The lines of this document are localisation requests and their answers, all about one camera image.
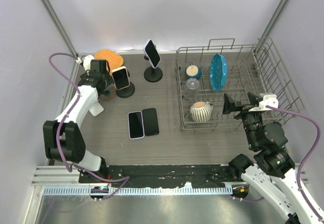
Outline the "pink case phone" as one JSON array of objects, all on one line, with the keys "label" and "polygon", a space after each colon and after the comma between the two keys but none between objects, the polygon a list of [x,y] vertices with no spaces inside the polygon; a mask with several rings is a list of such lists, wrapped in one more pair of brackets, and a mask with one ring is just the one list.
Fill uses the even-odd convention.
[{"label": "pink case phone", "polygon": [[115,89],[120,90],[130,86],[129,74],[126,66],[118,67],[111,72]]}]

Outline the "grey stand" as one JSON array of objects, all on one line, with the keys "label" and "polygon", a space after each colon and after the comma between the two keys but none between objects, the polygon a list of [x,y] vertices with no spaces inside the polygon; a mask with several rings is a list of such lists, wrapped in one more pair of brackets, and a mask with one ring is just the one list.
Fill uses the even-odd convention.
[{"label": "grey stand", "polygon": [[107,90],[104,91],[103,94],[100,95],[99,100],[103,102],[108,102],[113,100],[116,97],[116,92],[115,90]]}]

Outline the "black round base stand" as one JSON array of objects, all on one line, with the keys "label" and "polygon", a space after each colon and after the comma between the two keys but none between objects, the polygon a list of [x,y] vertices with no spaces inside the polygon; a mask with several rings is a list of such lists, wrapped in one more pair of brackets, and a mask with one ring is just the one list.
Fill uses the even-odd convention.
[{"label": "black round base stand", "polygon": [[128,87],[116,90],[116,95],[120,98],[128,98],[131,97],[134,94],[134,92],[135,86],[132,82],[130,82],[130,85]]}]

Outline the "black phone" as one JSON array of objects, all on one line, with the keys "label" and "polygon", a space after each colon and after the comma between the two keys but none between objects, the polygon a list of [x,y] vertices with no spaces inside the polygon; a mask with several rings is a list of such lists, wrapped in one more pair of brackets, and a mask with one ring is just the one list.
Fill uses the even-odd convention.
[{"label": "black phone", "polygon": [[145,136],[155,136],[159,134],[157,111],[155,108],[142,110]]}]

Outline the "lavender case phone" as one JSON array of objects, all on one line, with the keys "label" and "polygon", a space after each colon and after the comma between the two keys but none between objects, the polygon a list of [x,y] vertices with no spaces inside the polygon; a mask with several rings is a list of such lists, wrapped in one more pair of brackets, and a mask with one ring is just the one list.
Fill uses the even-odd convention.
[{"label": "lavender case phone", "polygon": [[144,138],[143,116],[141,111],[128,113],[129,138],[137,140]]}]

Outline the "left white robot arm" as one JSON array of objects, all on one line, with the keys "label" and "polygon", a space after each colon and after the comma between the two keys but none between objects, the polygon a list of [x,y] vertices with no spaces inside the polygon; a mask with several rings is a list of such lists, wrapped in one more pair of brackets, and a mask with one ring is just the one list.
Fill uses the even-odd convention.
[{"label": "left white robot arm", "polygon": [[85,73],[78,84],[69,82],[75,88],[75,95],[55,120],[43,124],[45,154],[48,159],[61,161],[69,172],[72,165],[86,169],[97,183],[107,179],[108,171],[104,168],[104,159],[86,149],[80,126],[88,112],[93,116],[103,112],[98,102],[104,93],[111,76],[106,60],[91,59],[86,62]]}]

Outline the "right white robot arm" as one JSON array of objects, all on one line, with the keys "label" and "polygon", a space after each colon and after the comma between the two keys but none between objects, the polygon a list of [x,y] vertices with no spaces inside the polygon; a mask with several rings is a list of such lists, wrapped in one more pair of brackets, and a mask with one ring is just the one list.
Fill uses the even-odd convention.
[{"label": "right white robot arm", "polygon": [[[280,109],[275,94],[257,96],[249,92],[248,98],[249,104],[243,104],[224,94],[223,114],[238,112],[235,118],[242,121],[249,149],[255,152],[253,161],[239,154],[229,162],[230,178],[243,180],[256,189],[286,223],[323,223],[323,210],[301,181],[303,165],[321,137],[319,124],[301,113]],[[284,148],[288,139],[282,125],[279,122],[263,123],[262,114],[272,110],[299,116],[316,127],[315,141],[298,166]]]}]

